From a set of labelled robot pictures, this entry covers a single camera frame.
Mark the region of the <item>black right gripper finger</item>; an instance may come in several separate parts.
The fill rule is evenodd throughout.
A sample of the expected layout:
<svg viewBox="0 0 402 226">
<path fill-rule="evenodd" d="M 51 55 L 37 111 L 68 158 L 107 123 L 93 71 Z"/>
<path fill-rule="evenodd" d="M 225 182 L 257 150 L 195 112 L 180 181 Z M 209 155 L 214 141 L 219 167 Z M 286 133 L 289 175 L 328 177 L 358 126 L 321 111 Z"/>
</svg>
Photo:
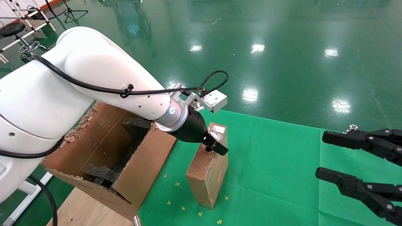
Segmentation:
<svg viewBox="0 0 402 226">
<path fill-rule="evenodd" d="M 323 167 L 316 169 L 315 176 L 335 184 L 343 196 L 361 201 L 377 217 L 397 226 L 402 225 L 402 209 L 392 203 L 401 202 L 401 185 L 366 183 L 356 176 Z"/>
<path fill-rule="evenodd" d="M 364 150 L 402 166 L 402 130 L 350 130 L 347 133 L 325 131 L 322 141 L 352 150 Z"/>
</svg>

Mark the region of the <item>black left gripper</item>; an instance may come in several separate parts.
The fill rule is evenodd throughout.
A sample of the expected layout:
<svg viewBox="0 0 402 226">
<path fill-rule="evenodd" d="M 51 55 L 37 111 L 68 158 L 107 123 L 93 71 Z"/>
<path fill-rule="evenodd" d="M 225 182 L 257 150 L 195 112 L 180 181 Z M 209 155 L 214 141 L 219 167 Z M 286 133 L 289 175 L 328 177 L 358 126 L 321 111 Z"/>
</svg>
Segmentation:
<svg viewBox="0 0 402 226">
<path fill-rule="evenodd" d="M 168 134 L 185 143 L 203 143 L 207 152 L 214 151 L 221 156 L 225 156 L 229 151 L 225 134 L 207 132 L 203 116 L 193 107 L 187 107 L 187 117 L 182 126 Z"/>
</svg>

